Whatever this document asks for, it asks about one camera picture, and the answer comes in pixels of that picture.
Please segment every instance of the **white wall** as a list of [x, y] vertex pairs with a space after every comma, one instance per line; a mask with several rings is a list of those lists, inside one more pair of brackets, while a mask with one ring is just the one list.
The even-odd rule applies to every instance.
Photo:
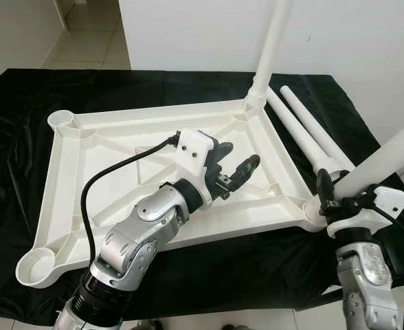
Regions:
[[[273, 0], [120, 0], [133, 69], [255, 71]], [[404, 127], [404, 0], [295, 0], [275, 72], [331, 74], [377, 139]]]
[[62, 31], [53, 0], [0, 0], [0, 74], [41, 67]]

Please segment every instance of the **table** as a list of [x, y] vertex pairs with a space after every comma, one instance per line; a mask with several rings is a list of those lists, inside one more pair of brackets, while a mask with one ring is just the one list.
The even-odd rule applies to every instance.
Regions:
[[[52, 325], [56, 310], [84, 272], [63, 274], [34, 289], [15, 278], [32, 247], [45, 186], [52, 130], [48, 115], [158, 107], [243, 98], [253, 73], [9, 69], [0, 76], [0, 316]], [[379, 144], [331, 76], [274, 74], [271, 87], [289, 85], [354, 164]], [[315, 176], [274, 112], [266, 112], [306, 184]], [[403, 189], [392, 175], [388, 186]], [[404, 211], [399, 220], [404, 225]], [[393, 225], [375, 236], [394, 277], [404, 285], [404, 241]], [[335, 244], [325, 233], [287, 228], [160, 253], [125, 319], [234, 309], [307, 307], [337, 283]], [[331, 299], [341, 298], [333, 295]]]

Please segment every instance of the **white plastic tray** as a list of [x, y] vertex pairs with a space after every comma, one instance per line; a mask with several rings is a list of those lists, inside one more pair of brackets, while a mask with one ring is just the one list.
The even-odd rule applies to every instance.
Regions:
[[[166, 250], [244, 234], [300, 226], [308, 221], [302, 204], [311, 197], [266, 113], [246, 113], [243, 100], [186, 104], [48, 117], [54, 130], [41, 214], [33, 248], [16, 267], [20, 283], [47, 287], [68, 270], [87, 266], [89, 248], [80, 215], [80, 194], [97, 172], [140, 153], [183, 128], [200, 129], [234, 150], [220, 163], [231, 175], [257, 153], [261, 163], [232, 196], [190, 216]], [[128, 216], [142, 197], [175, 178], [175, 149], [162, 151], [106, 175], [91, 188], [87, 208], [97, 246], [115, 223]]]

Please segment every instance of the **white pipe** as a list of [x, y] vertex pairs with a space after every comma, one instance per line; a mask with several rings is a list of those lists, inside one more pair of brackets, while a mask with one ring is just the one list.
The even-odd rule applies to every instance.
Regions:
[[274, 91], [268, 87], [267, 100], [283, 125], [297, 142], [298, 146], [312, 164], [315, 174], [325, 168], [329, 173], [339, 173], [341, 167], [326, 155], [317, 142], [307, 133], [306, 129], [297, 121]]
[[266, 103], [266, 92], [271, 80], [273, 63], [289, 18], [291, 3], [291, 0], [277, 0], [274, 6], [265, 46], [258, 62], [254, 81], [246, 97], [246, 109], [261, 108]]
[[[341, 199], [355, 196], [370, 184], [381, 183], [402, 167], [404, 167], [404, 129], [336, 183], [335, 197]], [[318, 196], [306, 201], [304, 210], [312, 221], [322, 220], [318, 215]]]
[[355, 165], [353, 165], [346, 154], [340, 149], [335, 141], [333, 141], [332, 137], [326, 132], [326, 130], [322, 128], [319, 122], [311, 115], [308, 109], [302, 104], [292, 90], [287, 86], [283, 86], [280, 88], [280, 93], [289, 103], [292, 110], [300, 119], [300, 122], [304, 125], [304, 127], [306, 127], [307, 131], [313, 136], [315, 141], [320, 147], [323, 148], [327, 155], [336, 160], [344, 170], [351, 171], [354, 169]]

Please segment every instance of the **robotic arm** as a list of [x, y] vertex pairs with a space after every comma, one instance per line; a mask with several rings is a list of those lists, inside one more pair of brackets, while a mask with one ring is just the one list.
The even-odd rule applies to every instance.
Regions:
[[148, 266], [198, 208], [217, 197], [227, 199], [260, 163], [252, 155], [228, 177], [217, 164], [233, 149], [200, 131], [183, 130], [177, 141], [175, 183], [165, 183], [135, 205], [131, 214], [105, 236], [101, 253], [92, 262], [74, 296], [60, 313], [56, 330], [118, 330], [122, 314]]
[[391, 292], [392, 276], [381, 247], [372, 235], [391, 224], [404, 208], [404, 192], [371, 185], [359, 196], [336, 201], [325, 170], [317, 175], [320, 214], [327, 233], [336, 239], [338, 279], [343, 288], [343, 310], [349, 330], [400, 329], [398, 308]]

